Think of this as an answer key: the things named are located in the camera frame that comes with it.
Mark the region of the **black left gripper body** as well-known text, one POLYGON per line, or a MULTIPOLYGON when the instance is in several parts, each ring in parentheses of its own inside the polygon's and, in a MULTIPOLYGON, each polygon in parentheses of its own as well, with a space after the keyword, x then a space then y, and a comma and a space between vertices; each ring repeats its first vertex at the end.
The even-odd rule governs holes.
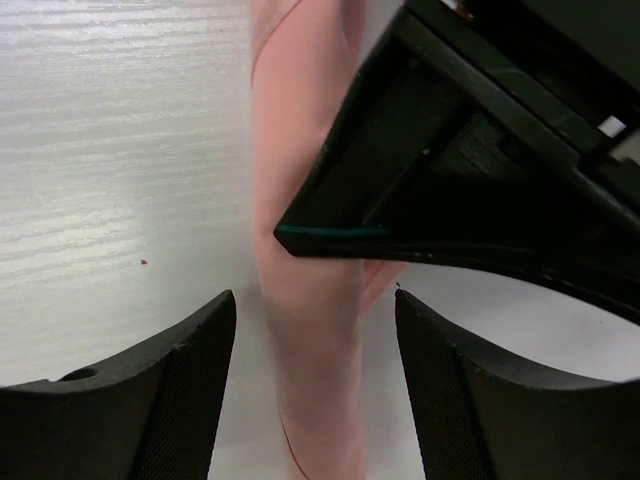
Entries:
POLYGON ((401 39, 475 123, 420 168, 413 196, 481 215, 639 221, 634 1, 409 1, 401 39))

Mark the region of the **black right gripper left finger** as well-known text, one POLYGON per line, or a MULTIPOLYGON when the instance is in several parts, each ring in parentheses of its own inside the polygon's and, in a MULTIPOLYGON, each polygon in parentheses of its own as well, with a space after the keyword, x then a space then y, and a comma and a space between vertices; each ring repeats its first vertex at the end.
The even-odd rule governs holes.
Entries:
POLYGON ((59 380, 2 388, 2 478, 207 478, 235 329, 226 290, 59 380))

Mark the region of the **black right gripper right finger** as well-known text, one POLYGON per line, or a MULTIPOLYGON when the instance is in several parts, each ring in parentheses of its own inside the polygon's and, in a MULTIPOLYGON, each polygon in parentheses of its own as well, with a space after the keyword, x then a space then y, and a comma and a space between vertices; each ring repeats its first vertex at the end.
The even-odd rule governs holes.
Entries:
POLYGON ((427 478, 638 478, 637 380, 526 359, 405 290, 396 293, 395 319, 427 478))

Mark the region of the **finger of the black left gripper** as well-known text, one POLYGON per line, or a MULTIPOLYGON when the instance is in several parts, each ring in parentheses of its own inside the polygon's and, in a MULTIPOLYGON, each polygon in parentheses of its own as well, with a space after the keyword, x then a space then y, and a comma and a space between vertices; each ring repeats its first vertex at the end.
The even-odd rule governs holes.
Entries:
POLYGON ((275 236, 639 319, 639 13, 400 9, 275 236))

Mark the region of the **pink cloth napkin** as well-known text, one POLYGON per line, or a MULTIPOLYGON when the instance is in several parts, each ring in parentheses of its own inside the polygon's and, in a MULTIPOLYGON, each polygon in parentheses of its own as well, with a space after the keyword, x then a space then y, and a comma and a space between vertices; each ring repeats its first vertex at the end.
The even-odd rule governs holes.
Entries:
POLYGON ((295 479, 362 479, 361 321, 399 263, 291 256, 273 231, 320 151, 358 65, 362 1, 252 5, 253 237, 295 479))

